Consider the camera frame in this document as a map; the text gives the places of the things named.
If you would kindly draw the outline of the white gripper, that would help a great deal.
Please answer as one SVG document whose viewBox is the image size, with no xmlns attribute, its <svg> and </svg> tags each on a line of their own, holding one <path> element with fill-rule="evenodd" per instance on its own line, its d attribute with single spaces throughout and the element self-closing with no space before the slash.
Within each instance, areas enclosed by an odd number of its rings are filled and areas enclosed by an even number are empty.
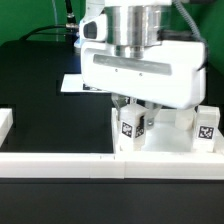
<svg viewBox="0 0 224 224">
<path fill-rule="evenodd" d="M 198 41 L 162 40 L 125 53 L 115 53 L 116 46 L 107 42 L 105 16 L 81 25 L 81 74 L 86 85 L 113 93 L 117 110 L 124 96 L 137 98 L 147 109 L 145 126 L 152 128 L 161 105 L 187 109 L 205 98 L 205 44 Z"/>
</svg>

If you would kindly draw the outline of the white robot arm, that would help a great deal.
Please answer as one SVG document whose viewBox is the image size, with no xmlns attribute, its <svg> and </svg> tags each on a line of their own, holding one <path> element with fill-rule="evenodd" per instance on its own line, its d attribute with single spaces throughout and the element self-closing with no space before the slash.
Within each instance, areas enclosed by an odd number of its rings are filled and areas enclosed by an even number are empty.
<svg viewBox="0 0 224 224">
<path fill-rule="evenodd" d="M 204 100 L 207 46 L 182 0 L 104 0 L 79 32 L 87 86 L 148 106 Z"/>
</svg>

